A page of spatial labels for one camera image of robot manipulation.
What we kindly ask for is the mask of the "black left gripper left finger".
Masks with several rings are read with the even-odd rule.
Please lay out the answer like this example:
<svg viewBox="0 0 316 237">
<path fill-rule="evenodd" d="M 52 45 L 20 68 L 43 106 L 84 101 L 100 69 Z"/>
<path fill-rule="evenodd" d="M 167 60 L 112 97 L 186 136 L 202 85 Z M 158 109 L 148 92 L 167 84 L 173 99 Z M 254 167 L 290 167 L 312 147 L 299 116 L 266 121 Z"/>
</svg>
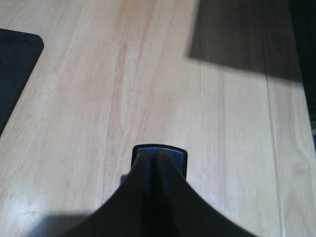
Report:
<svg viewBox="0 0 316 237">
<path fill-rule="evenodd" d="M 151 236 L 151 175 L 148 154 L 139 154 L 131 171 L 115 193 L 64 237 Z"/>
</svg>

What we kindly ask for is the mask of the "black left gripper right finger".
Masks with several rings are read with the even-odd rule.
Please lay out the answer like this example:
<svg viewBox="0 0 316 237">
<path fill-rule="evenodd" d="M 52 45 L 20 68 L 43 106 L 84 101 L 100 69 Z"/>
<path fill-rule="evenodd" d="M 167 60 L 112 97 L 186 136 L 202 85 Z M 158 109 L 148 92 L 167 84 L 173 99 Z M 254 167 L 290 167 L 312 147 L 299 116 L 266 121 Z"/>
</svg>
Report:
<svg viewBox="0 0 316 237">
<path fill-rule="evenodd" d="M 251 237 L 208 203 L 190 186 L 171 196 L 154 193 L 154 233 L 157 237 Z"/>
</svg>

